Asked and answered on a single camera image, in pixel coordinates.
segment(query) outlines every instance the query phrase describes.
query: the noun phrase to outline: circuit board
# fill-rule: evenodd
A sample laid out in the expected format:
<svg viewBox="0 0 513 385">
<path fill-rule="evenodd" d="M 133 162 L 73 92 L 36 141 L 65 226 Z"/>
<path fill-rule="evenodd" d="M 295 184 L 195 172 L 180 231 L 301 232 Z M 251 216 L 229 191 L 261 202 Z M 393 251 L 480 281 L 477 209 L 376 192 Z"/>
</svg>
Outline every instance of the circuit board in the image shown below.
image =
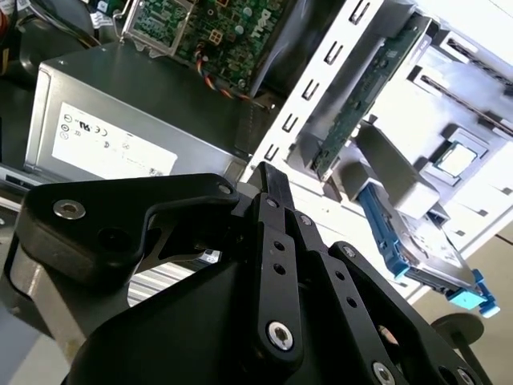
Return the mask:
<svg viewBox="0 0 513 385">
<path fill-rule="evenodd" d="M 374 56 L 347 102 L 335 118 L 326 140 L 313 162 L 313 169 L 325 180 L 345 142 L 370 112 L 379 94 L 394 76 L 415 43 L 426 32 L 430 19 L 413 16 L 394 38 L 388 38 Z"/>
<path fill-rule="evenodd" d="M 288 0 L 146 0 L 132 35 L 156 42 L 164 55 L 196 65 L 204 44 L 203 69 L 245 92 L 265 60 L 265 48 Z"/>
</svg>

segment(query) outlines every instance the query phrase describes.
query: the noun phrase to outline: motherboard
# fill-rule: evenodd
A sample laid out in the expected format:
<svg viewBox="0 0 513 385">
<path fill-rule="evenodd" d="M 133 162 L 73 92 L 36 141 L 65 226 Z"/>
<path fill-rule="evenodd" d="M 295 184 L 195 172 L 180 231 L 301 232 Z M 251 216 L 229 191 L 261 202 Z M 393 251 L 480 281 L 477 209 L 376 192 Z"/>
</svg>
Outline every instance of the motherboard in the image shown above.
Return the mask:
<svg viewBox="0 0 513 385">
<path fill-rule="evenodd" d="M 129 35 L 162 55 L 202 69 L 246 92 L 288 0 L 146 0 Z"/>
</svg>

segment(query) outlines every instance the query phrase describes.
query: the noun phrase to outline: slot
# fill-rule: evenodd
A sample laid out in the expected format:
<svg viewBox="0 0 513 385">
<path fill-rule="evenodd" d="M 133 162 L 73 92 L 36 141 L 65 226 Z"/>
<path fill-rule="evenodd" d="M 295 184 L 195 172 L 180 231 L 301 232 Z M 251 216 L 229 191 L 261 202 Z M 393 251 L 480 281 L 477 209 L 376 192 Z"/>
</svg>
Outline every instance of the slot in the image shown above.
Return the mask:
<svg viewBox="0 0 513 385">
<path fill-rule="evenodd" d="M 6 182 L 16 184 L 19 187 L 26 188 L 27 190 L 30 190 L 34 187 L 33 184 L 24 182 L 23 180 L 19 180 L 18 178 L 14 178 L 13 176 L 6 175 Z"/>
<path fill-rule="evenodd" d="M 353 13 L 351 14 L 351 17 L 349 18 L 349 21 L 352 22 L 355 26 L 359 24 L 370 7 L 370 2 L 365 2 L 365 5 L 363 4 L 364 0 L 360 0 Z"/>
<path fill-rule="evenodd" d="M 305 89 L 305 92 L 303 92 L 303 99 L 304 100 L 310 100 L 312 99 L 312 96 L 315 94 L 315 91 L 319 88 L 319 83 L 313 82 L 313 79 L 310 80 L 310 83 L 308 83 L 307 88 Z"/>
<path fill-rule="evenodd" d="M 269 150 L 267 150 L 267 153 L 264 156 L 265 160 L 268 160 L 269 162 L 273 161 L 274 156 L 276 156 L 279 149 L 280 148 L 278 148 L 278 147 L 274 148 L 274 144 L 271 144 L 271 147 L 269 147 Z"/>
<path fill-rule="evenodd" d="M 333 43 L 333 45 L 331 46 L 331 49 L 329 50 L 328 54 L 324 58 L 324 62 L 330 66 L 333 63 L 335 63 L 335 60 L 337 60 L 339 54 L 342 52 L 342 48 L 344 48 L 344 46 L 342 46 L 341 44 L 339 45 L 338 42 Z"/>
<path fill-rule="evenodd" d="M 292 129 L 294 128 L 294 126 L 296 125 L 296 122 L 297 122 L 297 116 L 294 117 L 292 114 L 290 114 L 289 117 L 287 118 L 287 121 L 285 122 L 285 124 L 283 125 L 283 127 L 281 129 L 285 132 L 291 132 Z"/>
</svg>

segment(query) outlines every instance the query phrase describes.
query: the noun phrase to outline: power supply label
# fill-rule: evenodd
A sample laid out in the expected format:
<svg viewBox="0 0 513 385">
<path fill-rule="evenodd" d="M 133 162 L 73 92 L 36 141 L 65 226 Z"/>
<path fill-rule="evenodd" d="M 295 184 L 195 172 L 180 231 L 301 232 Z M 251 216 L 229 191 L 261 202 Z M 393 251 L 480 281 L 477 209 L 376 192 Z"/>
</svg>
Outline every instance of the power supply label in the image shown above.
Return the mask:
<svg viewBox="0 0 513 385">
<path fill-rule="evenodd" d="M 169 175 L 177 156 L 63 103 L 52 156 L 103 179 Z"/>
</svg>

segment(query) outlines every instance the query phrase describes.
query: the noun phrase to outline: screw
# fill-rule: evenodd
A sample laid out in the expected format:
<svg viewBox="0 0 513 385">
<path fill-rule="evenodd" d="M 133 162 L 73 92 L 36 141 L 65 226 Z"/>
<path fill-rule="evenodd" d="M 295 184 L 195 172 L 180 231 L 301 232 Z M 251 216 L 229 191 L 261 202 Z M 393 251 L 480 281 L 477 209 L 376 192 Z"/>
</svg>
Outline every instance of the screw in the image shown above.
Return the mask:
<svg viewBox="0 0 513 385">
<path fill-rule="evenodd" d="M 465 381 L 465 383 L 467 385 L 475 385 L 475 383 L 472 380 L 472 378 L 462 368 L 458 369 L 458 373 L 459 373 L 459 375 L 461 376 L 461 378 L 463 379 L 463 381 Z"/>
<path fill-rule="evenodd" d="M 300 215 L 299 218 L 301 218 L 301 222 L 303 222 L 305 225 L 312 225 L 312 220 L 310 220 L 310 218 L 308 218 L 306 215 Z"/>
<path fill-rule="evenodd" d="M 265 200 L 267 202 L 267 204 L 271 207 L 278 207 L 278 203 L 276 203 L 275 201 L 273 201 L 271 198 L 267 198 Z"/>
<path fill-rule="evenodd" d="M 356 257 L 356 253 L 350 248 L 350 247 L 347 247 L 347 246 L 344 246 L 344 251 L 347 253 L 347 256 L 349 258 L 354 258 Z"/>
<path fill-rule="evenodd" d="M 219 190 L 222 193 L 225 193 L 225 194 L 228 194 L 228 195 L 230 195 L 232 193 L 232 190 L 229 187 L 225 186 L 224 184 L 220 184 L 219 185 Z"/>
<path fill-rule="evenodd" d="M 381 385 L 395 385 L 395 379 L 392 372 L 382 363 L 373 363 L 372 370 Z"/>
<path fill-rule="evenodd" d="M 54 213 L 58 217 L 74 221 L 86 215 L 86 209 L 79 202 L 62 199 L 55 203 Z"/>
<path fill-rule="evenodd" d="M 280 322 L 271 322 L 267 328 L 271 343 L 281 351 L 292 349 L 293 337 L 289 328 Z"/>
</svg>

